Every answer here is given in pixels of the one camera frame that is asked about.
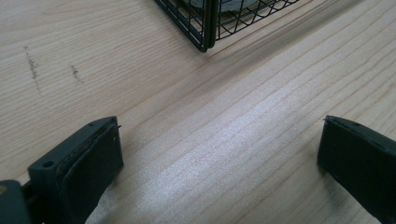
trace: pencil mark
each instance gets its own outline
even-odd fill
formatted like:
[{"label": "pencil mark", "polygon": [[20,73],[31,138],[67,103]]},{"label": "pencil mark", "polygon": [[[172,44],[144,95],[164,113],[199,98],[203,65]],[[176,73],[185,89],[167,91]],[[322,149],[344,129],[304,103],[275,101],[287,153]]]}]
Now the pencil mark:
[{"label": "pencil mark", "polygon": [[37,67],[38,67],[38,63],[35,62],[32,57],[30,56],[29,52],[28,52],[28,47],[24,46],[24,49],[26,50],[26,59],[27,62],[29,63],[29,69],[32,72],[32,79],[35,81],[35,87],[37,88],[38,91],[41,92],[39,86],[38,86],[38,82],[37,82],[37,77],[38,77],[38,73],[37,73]]},{"label": "pencil mark", "polygon": [[78,82],[78,83],[84,83],[81,78],[78,76],[78,70],[77,68],[73,65],[70,64],[70,68],[72,69],[73,72],[73,78]]}]

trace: black plastic part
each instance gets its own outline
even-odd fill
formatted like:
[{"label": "black plastic part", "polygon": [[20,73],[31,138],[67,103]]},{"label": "black plastic part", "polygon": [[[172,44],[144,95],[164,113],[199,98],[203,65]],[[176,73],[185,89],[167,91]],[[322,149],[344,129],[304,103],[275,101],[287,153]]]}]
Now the black plastic part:
[{"label": "black plastic part", "polygon": [[363,125],[325,119],[318,164],[382,223],[396,223],[396,142]]},{"label": "black plastic part", "polygon": [[0,223],[33,224],[18,181],[0,181]]},{"label": "black plastic part", "polygon": [[29,185],[43,201],[43,221],[85,223],[122,166],[116,117],[78,130],[28,168]]}]

